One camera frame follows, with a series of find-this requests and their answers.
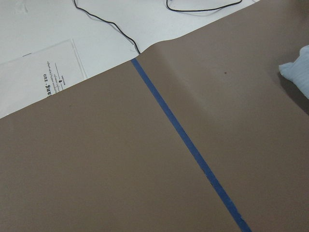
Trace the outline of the light blue button shirt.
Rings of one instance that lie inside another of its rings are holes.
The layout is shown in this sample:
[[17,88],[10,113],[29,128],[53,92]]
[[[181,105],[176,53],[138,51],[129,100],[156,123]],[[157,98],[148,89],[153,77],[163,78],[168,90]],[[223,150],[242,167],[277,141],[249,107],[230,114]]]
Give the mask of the light blue button shirt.
[[293,82],[302,94],[309,98],[309,46],[302,47],[294,62],[279,65],[280,74]]

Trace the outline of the clear plastic bag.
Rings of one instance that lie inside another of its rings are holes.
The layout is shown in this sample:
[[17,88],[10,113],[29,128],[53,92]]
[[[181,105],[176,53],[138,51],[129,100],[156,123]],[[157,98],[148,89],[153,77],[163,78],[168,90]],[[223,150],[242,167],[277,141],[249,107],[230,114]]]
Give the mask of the clear plastic bag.
[[5,117],[87,79],[73,40],[0,65],[0,116]]

